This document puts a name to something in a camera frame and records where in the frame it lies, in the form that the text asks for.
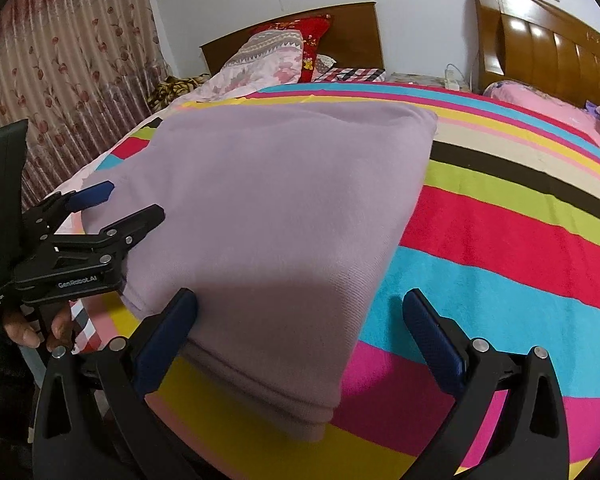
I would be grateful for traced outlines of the left hand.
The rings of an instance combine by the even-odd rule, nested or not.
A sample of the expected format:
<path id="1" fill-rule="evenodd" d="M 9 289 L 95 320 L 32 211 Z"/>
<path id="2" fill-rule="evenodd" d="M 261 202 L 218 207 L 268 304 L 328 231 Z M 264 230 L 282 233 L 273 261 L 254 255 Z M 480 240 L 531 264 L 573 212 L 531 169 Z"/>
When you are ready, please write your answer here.
<path id="1" fill-rule="evenodd" d="M 8 338 L 20 346 L 36 349 L 40 346 L 42 339 L 34 326 L 26 320 L 20 311 L 7 312 L 3 318 L 3 327 Z M 71 350 L 73 342 L 74 324 L 71 314 L 71 304 L 66 302 L 59 307 L 53 318 L 48 337 L 46 349 L 52 352 L 59 346 Z"/>

